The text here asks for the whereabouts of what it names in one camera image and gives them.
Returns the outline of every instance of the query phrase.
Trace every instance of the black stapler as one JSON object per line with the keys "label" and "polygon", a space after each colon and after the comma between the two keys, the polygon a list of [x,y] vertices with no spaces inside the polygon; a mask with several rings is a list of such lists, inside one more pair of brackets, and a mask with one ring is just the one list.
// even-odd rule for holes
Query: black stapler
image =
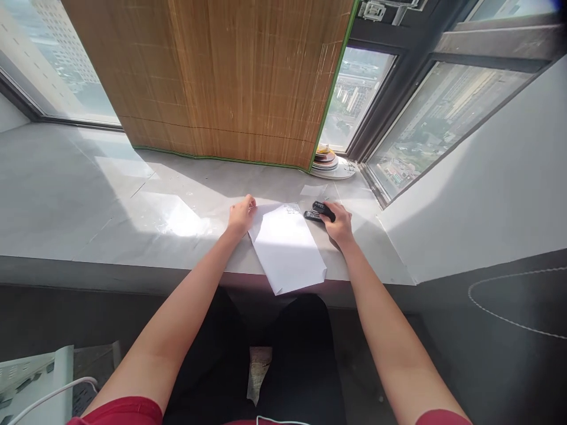
{"label": "black stapler", "polygon": [[319,214],[326,215],[331,219],[332,223],[335,221],[335,214],[329,209],[328,206],[319,201],[313,202],[312,210],[306,211],[303,216],[306,220],[318,221],[319,223],[322,223],[323,220],[321,219],[321,217],[319,217]]}

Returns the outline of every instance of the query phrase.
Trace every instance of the windowsill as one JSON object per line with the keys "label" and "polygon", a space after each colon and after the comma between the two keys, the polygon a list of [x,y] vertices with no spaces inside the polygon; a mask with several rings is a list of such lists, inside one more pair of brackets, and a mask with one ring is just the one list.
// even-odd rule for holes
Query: windowsill
{"label": "windowsill", "polygon": [[[9,214],[0,221],[0,255],[190,270],[224,231],[229,206],[247,193],[306,210],[315,197],[300,194],[304,185],[326,185],[322,198],[353,213],[355,238],[382,281],[413,285],[359,172],[329,181],[293,169],[134,151],[123,133],[51,124],[0,138],[2,201],[10,206],[0,210]],[[327,280],[348,280],[324,227],[308,226]],[[263,275],[248,236],[226,272]]]}

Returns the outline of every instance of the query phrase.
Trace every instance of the hand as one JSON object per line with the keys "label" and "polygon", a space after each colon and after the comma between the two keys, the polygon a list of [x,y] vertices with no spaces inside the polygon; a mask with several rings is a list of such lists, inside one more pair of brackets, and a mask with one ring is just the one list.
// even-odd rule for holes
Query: hand
{"label": "hand", "polygon": [[350,224],[350,219],[353,215],[337,202],[325,201],[325,205],[335,214],[334,223],[332,223],[331,219],[326,215],[319,214],[319,217],[321,217],[323,223],[325,223],[329,236],[333,238],[339,246],[349,241],[354,241],[353,229]]}
{"label": "hand", "polygon": [[252,195],[246,195],[243,201],[230,207],[229,225],[226,230],[233,231],[238,238],[242,238],[252,227],[256,210],[256,200]]}

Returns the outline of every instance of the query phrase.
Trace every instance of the lap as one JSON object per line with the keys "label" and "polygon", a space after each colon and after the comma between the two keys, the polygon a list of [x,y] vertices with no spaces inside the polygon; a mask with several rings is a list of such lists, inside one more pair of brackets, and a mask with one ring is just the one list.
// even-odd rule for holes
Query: lap
{"label": "lap", "polygon": [[246,399],[250,351],[246,326],[226,291],[219,288],[187,352],[164,425],[221,425],[256,414],[309,425],[346,424],[334,357],[333,333],[324,302],[302,295],[268,328],[272,362],[258,407]]}

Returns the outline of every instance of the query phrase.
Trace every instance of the white cable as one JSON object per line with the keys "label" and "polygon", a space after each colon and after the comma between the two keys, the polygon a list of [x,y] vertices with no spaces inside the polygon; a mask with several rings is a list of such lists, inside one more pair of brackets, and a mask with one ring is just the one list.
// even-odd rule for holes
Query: white cable
{"label": "white cable", "polygon": [[468,287],[468,297],[469,299],[481,310],[487,312],[490,315],[493,315],[494,317],[503,320],[507,323],[511,323],[512,325],[516,325],[522,329],[525,329],[527,331],[532,331],[535,332],[537,334],[541,334],[541,335],[546,335],[546,336],[552,336],[554,338],[559,338],[559,339],[567,339],[567,336],[563,336],[563,335],[557,335],[557,334],[550,334],[549,332],[543,332],[543,331],[538,331],[537,329],[532,329],[532,328],[528,328],[527,326],[521,325],[519,323],[516,322],[512,322],[511,320],[508,320],[502,316],[498,316],[498,314],[496,313],[492,313],[492,311],[482,307],[479,303],[477,303],[472,294],[471,291],[473,290],[473,288],[475,288],[476,286],[480,285],[481,283],[484,282],[490,282],[491,280],[498,280],[498,279],[505,279],[507,277],[517,277],[517,276],[526,276],[528,274],[536,274],[536,273],[549,273],[549,272],[559,272],[561,270],[567,270],[567,267],[556,267],[555,269],[543,269],[543,270],[534,270],[531,272],[523,272],[523,273],[514,273],[514,274],[506,274],[504,276],[497,276],[497,277],[491,277],[489,279],[483,279],[483,280],[479,280],[478,282],[473,283],[471,286]]}
{"label": "white cable", "polygon": [[68,383],[67,385],[65,385],[64,387],[59,388],[58,390],[53,391],[52,393],[47,394],[45,397],[41,397],[38,401],[36,401],[34,404],[30,404],[28,407],[26,407],[25,409],[23,409],[22,413],[20,413],[19,415],[17,415],[14,419],[12,419],[8,425],[15,425],[17,424],[24,416],[26,416],[29,412],[31,412],[33,409],[35,409],[36,407],[38,407],[41,403],[49,400],[51,397],[56,396],[59,393],[62,393],[65,390],[68,390],[71,387],[74,387],[77,384],[81,384],[83,382],[89,383],[93,386],[93,389],[96,393],[98,393],[98,391],[96,390],[96,386],[99,384],[97,382],[96,379],[91,378],[91,377],[84,377],[84,378],[79,378],[78,380],[75,380],[73,382]]}
{"label": "white cable", "polygon": [[295,421],[278,422],[278,421],[275,421],[274,419],[270,419],[270,418],[260,416],[260,415],[258,415],[256,417],[256,425],[259,425],[258,422],[259,422],[260,419],[269,420],[271,423],[279,423],[279,424],[309,425],[309,424],[306,424],[305,422],[295,422]]}

